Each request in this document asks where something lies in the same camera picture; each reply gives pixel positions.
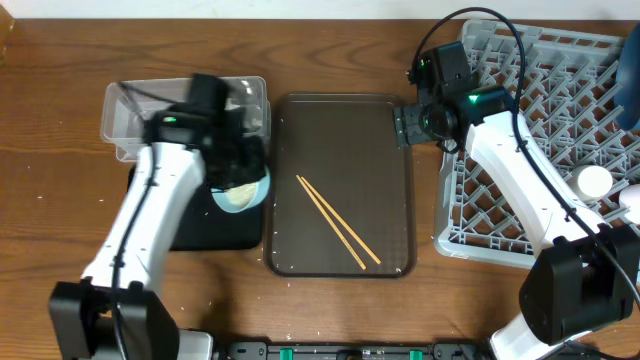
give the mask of wooden table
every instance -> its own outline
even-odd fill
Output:
[[[19,20],[0,69],[0,357],[59,358],[47,312],[76,281],[123,200],[128,164],[99,137],[107,84],[192,72],[266,79],[272,104],[296,91],[415,98],[405,70],[433,21]],[[535,22],[627,35],[631,23]],[[456,39],[461,21],[427,48]],[[221,339],[424,343],[482,339],[519,311],[527,273],[439,255],[432,244],[441,153],[414,155],[418,265],[398,281],[286,279],[248,251],[174,253],[162,299],[181,327]],[[640,316],[589,336],[635,354]]]

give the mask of chopsticks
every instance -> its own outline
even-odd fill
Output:
[[[347,229],[347,232],[349,232],[349,234],[351,234],[351,236],[353,236],[353,238],[356,239],[358,244],[360,244],[360,246],[362,246],[362,248],[367,252],[367,254],[369,254],[369,256],[371,256],[371,258],[376,262],[376,264],[380,265],[381,261],[376,256],[376,254],[374,254],[373,251],[371,251],[371,249],[369,249],[367,244],[365,244],[365,242],[358,236],[358,234],[356,234],[356,232],[353,231],[353,229],[346,223],[346,221],[344,221],[344,219],[342,219],[342,217],[338,214],[338,212],[335,211],[333,209],[333,207],[331,207],[331,205],[329,205],[329,203],[322,197],[322,195],[320,195],[320,193],[318,193],[318,191],[313,186],[311,186],[311,184],[307,181],[307,179],[305,179],[304,177],[298,176],[298,175],[296,175],[296,178],[300,182],[300,185],[302,185],[304,190],[307,192],[307,194],[309,195],[309,197],[311,198],[313,203],[316,205],[318,210],[320,210],[320,213],[322,213],[322,215],[327,220],[329,225],[331,225],[331,228],[333,228],[333,231],[335,231],[336,235],[338,235],[340,240],[342,240],[342,243],[344,244],[344,246],[347,248],[347,250],[349,250],[349,252],[354,257],[354,259],[356,260],[358,265],[360,265],[362,270],[366,270],[366,268],[367,268],[366,265],[362,262],[362,259],[360,259],[358,254],[356,254],[355,250],[353,250],[353,247],[351,247],[351,245],[347,242],[347,239],[345,239],[344,235],[342,235],[342,232],[340,232],[340,229],[338,229],[338,227],[333,222],[333,220],[331,220],[331,218],[329,217],[327,212],[322,208],[322,206],[318,202],[318,199],[329,210],[329,212],[331,212],[331,214],[338,220],[338,222],[340,222],[340,224],[345,229]]]

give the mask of dish rack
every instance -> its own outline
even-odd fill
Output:
[[[527,52],[520,108],[531,134],[560,175],[595,164],[608,169],[611,191],[591,208],[612,225],[629,223],[619,192],[640,183],[640,136],[615,123],[613,103],[624,39],[516,25]],[[465,22],[460,35],[482,85],[501,84],[512,96],[519,75],[515,38],[502,23]],[[529,268],[533,249],[513,210],[468,154],[444,154],[439,173],[434,243],[447,256]]]

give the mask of brown tray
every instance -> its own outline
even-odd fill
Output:
[[[398,278],[415,264],[411,151],[396,145],[389,95],[293,94],[277,109],[271,148],[267,265],[278,275]],[[304,191],[304,176],[382,263],[332,217],[362,270]]]

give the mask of green clip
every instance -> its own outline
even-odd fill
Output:
[[[280,360],[293,360],[293,349],[280,349]]]
[[[409,360],[422,360],[422,351],[411,350],[409,351]]]

